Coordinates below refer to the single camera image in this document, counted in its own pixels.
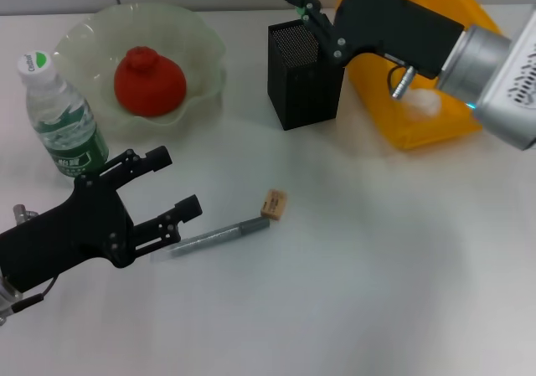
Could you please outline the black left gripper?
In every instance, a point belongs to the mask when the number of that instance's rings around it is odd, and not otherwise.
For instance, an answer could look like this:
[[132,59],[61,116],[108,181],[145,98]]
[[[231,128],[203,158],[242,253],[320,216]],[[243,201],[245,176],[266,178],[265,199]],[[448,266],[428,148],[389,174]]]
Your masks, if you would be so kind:
[[1,233],[3,276],[25,292],[90,259],[104,258],[124,268],[135,258],[180,242],[178,224],[203,213],[196,195],[133,228],[116,192],[172,163],[164,146],[144,157],[127,149],[79,175],[73,193],[61,205]]

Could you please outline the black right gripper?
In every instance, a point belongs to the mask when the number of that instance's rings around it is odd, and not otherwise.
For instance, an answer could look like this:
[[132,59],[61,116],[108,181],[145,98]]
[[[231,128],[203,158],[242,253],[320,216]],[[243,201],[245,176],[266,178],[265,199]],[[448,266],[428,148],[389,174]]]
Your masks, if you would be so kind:
[[464,26],[410,0],[342,0],[333,23],[318,0],[286,0],[333,63],[376,54],[434,79]]

